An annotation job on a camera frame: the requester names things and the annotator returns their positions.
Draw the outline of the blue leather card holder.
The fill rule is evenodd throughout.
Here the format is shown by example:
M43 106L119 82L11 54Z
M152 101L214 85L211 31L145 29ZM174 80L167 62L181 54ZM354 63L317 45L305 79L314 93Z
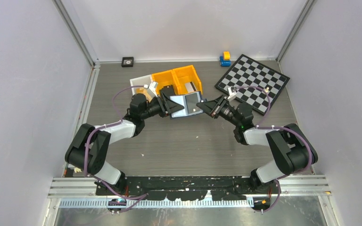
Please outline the blue leather card holder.
M193 116L193 115L187 115L187 107L186 107L186 116L185 117L189 117L189 116Z

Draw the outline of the dark credit card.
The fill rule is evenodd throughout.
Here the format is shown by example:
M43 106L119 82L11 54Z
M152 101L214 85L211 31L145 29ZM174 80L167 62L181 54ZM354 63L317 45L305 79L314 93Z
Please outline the dark credit card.
M197 107L197 103L200 102L200 93L194 92L185 96L187 115L195 115L201 113L201 109Z

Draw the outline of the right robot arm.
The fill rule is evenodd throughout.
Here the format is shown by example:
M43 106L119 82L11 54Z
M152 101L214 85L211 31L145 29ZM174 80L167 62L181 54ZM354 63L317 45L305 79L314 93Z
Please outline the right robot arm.
M276 179L309 168L317 159L315 150L296 124L284 127L254 125L252 107L247 103L233 107L226 96L200 101L197 107L214 119L222 117L233 124L238 143L269 147L273 160L253 170L249 177L249 185L256 193L263 193Z

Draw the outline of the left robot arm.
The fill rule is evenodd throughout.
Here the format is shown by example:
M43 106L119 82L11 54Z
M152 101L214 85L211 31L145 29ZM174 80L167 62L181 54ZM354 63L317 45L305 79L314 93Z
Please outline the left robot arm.
M81 125L65 154L65 161L86 175L105 181L109 191L120 195L126 188L123 180L125 174L106 161L109 145L139 135L147 118L156 115L167 117L184 108L165 94L151 101L143 94L135 94L121 120L101 126Z

